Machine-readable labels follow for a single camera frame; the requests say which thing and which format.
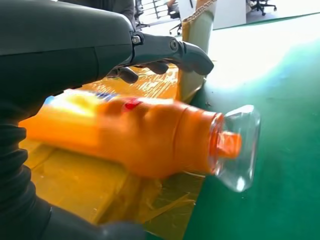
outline plastic bottle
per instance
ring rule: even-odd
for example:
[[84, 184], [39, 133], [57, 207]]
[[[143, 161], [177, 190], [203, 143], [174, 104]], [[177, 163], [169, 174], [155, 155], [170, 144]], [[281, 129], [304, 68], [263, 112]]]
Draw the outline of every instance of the plastic bottle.
[[260, 124], [251, 105], [223, 116], [173, 99], [66, 90], [20, 126], [29, 139], [118, 162], [140, 176], [216, 174], [242, 192], [253, 180]]

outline clear plastic cap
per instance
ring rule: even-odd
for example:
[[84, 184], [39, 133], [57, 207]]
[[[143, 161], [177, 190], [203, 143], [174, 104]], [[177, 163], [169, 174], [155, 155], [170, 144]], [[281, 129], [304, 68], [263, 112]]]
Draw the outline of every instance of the clear plastic cap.
[[223, 131], [217, 139], [218, 158], [214, 174], [229, 188], [242, 192], [254, 180], [260, 115], [245, 105], [224, 116]]

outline bottle label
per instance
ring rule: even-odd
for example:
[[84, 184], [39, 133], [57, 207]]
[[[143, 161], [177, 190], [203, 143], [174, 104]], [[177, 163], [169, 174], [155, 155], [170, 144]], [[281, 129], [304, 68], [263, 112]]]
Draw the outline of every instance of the bottle label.
[[[44, 104], [64, 110], [77, 110], [77, 112], [79, 112], [81, 108], [81, 111], [84, 112], [86, 111], [86, 109], [90, 109], [92, 105], [107, 103], [117, 95], [118, 94], [112, 93], [68, 89], [57, 96], [49, 96]], [[137, 97], [123, 96], [122, 98], [125, 100], [122, 108], [122, 112], [132, 111], [142, 103], [142, 101], [139, 100]]]

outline green mat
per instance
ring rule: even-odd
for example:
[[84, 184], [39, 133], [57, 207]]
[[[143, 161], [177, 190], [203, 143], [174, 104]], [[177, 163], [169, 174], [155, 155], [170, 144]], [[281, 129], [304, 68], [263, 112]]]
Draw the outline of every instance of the green mat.
[[193, 105], [262, 118], [252, 188], [205, 178], [185, 240], [320, 238], [320, 15], [214, 31], [215, 68]]

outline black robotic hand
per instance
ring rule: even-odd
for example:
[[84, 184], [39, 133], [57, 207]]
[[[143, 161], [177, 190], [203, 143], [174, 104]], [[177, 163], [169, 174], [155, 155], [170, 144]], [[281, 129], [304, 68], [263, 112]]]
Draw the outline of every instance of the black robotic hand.
[[141, 226], [95, 226], [38, 197], [20, 121], [66, 89], [120, 76], [129, 66], [163, 74], [168, 63], [200, 75], [214, 65], [200, 48], [135, 32], [125, 16], [64, 2], [0, 1], [0, 236], [4, 240], [142, 240]]
[[184, 72], [195, 71], [208, 75], [214, 64], [204, 51], [188, 42], [171, 36], [154, 36], [142, 32], [132, 34], [134, 57], [122, 67], [115, 67], [108, 77], [120, 77], [127, 83], [135, 83], [139, 76], [126, 66], [149, 68], [155, 74], [165, 74], [168, 64], [175, 64]]

